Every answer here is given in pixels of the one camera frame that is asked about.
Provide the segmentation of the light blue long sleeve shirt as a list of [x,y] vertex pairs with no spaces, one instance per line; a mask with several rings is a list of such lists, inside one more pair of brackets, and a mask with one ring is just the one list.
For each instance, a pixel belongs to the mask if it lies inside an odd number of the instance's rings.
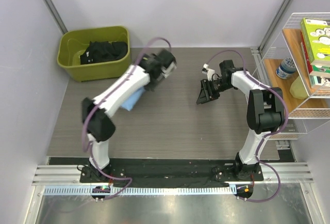
[[131,111],[136,103],[139,101],[143,93],[145,92],[144,87],[136,90],[130,97],[121,104],[121,108],[127,111]]

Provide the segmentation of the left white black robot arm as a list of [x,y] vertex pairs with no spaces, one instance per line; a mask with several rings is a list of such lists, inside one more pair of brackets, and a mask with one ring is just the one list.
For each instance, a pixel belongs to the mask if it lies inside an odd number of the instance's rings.
[[111,120],[117,110],[139,90],[153,91],[176,69],[174,55],[167,49],[157,54],[143,54],[136,63],[107,90],[81,103],[83,130],[81,138],[88,139],[92,177],[105,182],[110,176],[109,140],[116,131]]

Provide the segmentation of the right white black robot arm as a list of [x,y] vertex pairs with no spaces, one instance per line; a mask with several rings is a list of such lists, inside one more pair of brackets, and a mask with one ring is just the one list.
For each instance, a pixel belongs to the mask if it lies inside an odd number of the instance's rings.
[[247,98],[246,122],[249,132],[242,149],[237,153],[228,172],[239,181],[247,181],[259,172],[259,155],[272,134],[285,123],[283,93],[256,80],[242,67],[235,67],[231,60],[219,64],[221,74],[216,74],[208,64],[202,72],[201,91],[196,103],[205,104],[220,97],[229,89],[240,90]]

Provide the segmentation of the teal book stack bottom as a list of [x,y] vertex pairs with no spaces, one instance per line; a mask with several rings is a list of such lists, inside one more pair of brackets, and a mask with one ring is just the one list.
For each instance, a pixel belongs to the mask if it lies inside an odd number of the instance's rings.
[[329,67],[312,65],[309,70],[309,82],[313,89],[329,83]]

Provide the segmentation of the black clothes in bin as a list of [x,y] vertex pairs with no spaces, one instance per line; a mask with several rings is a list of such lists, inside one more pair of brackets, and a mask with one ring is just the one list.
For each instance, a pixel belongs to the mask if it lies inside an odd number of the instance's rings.
[[125,42],[90,41],[89,46],[79,58],[82,65],[104,63],[118,61],[126,56],[127,52],[128,45]]

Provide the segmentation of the olive green plastic bin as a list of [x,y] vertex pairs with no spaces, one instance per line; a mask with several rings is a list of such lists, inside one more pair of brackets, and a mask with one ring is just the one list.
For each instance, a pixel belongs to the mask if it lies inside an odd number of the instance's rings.
[[[127,49],[114,61],[81,64],[80,57],[91,42],[123,42]],[[131,64],[128,29],[124,26],[110,26],[69,31],[60,40],[57,63],[78,82],[118,78]]]

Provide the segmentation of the blue white ceramic cup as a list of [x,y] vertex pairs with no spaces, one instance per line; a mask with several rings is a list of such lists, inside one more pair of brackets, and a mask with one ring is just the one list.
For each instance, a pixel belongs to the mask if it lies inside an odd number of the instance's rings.
[[275,73],[281,79],[288,79],[296,72],[296,66],[292,58],[285,58],[281,61]]

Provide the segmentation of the pale yellow green object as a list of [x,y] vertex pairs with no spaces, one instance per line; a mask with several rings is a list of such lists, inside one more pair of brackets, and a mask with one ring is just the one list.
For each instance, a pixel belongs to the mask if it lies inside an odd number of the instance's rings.
[[290,86],[289,89],[290,97],[295,99],[304,100],[309,97],[302,79],[298,76]]

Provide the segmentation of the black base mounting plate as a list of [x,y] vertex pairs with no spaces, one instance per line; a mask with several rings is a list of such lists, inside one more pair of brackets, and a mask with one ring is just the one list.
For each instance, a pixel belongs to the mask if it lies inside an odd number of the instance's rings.
[[[132,187],[184,187],[239,181],[228,172],[234,160],[111,159],[110,176],[98,177],[87,158],[50,158],[49,165],[72,165],[81,183],[112,182],[123,185],[132,178]],[[262,169],[247,181],[263,181]]]

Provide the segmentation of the red book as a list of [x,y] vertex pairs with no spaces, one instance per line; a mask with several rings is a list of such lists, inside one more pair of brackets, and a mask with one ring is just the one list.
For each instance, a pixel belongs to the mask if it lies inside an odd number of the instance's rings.
[[313,71],[312,65],[309,62],[309,56],[307,53],[306,45],[305,45],[303,34],[301,31],[300,31],[300,36],[301,36],[301,47],[302,47],[302,52],[303,52],[307,72],[308,72],[309,76],[314,76],[314,71]]

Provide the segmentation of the green book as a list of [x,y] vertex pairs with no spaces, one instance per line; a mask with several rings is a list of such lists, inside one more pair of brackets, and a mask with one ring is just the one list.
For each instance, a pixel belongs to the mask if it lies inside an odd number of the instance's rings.
[[302,18],[301,32],[310,63],[329,67],[329,20]]

